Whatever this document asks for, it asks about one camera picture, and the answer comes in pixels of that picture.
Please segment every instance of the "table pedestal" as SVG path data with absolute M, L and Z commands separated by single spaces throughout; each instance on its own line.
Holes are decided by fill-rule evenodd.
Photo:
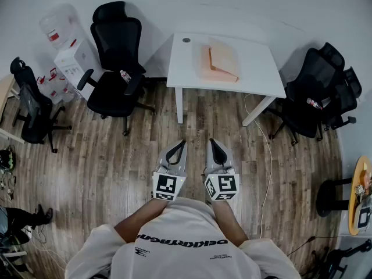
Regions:
M 316 198 L 316 210 L 321 217 L 328 216 L 331 211 L 349 209 L 349 201 L 336 200 L 336 186 L 351 184 L 353 178 L 331 181 L 327 180 L 319 188 Z

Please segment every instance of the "white t-shirt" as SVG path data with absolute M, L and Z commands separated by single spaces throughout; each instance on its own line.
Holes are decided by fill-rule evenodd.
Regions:
M 66 279 L 95 275 L 121 278 L 300 279 L 292 262 L 270 239 L 229 242 L 206 204 L 186 198 L 170 202 L 126 244 L 110 225 L 92 230 L 66 267 Z

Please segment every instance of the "chair seat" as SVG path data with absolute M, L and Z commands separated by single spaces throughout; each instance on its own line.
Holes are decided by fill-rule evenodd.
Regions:
M 139 90 L 125 96 L 127 83 L 118 71 L 107 71 L 99 79 L 88 100 L 88 108 L 110 117 L 129 116 L 138 100 Z
M 37 116 L 32 128 L 29 128 L 31 116 L 27 115 L 26 121 L 22 127 L 21 137 L 30 144 L 39 144 L 48 134 L 49 129 L 53 126 L 52 120 Z
M 290 128 L 305 137 L 314 138 L 317 131 L 317 122 L 320 110 L 304 103 L 285 100 L 282 108 L 282 119 Z

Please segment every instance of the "shirt sleeve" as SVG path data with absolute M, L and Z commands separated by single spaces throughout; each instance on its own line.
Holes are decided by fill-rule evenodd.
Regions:
M 89 279 L 109 270 L 112 257 L 126 242 L 108 224 L 92 230 L 83 248 L 66 266 L 65 279 Z
M 249 240 L 243 242 L 239 248 L 267 275 L 279 279 L 301 279 L 293 263 L 272 240 Z

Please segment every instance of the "forearm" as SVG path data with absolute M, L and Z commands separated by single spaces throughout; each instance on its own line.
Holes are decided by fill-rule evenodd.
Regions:
M 212 208 L 217 224 L 231 243 L 239 247 L 244 241 L 248 240 L 227 201 L 213 201 Z
M 168 201 L 153 198 L 134 214 L 115 226 L 115 230 L 127 243 L 132 243 L 135 241 L 141 227 L 152 219 L 157 218 L 167 204 Z

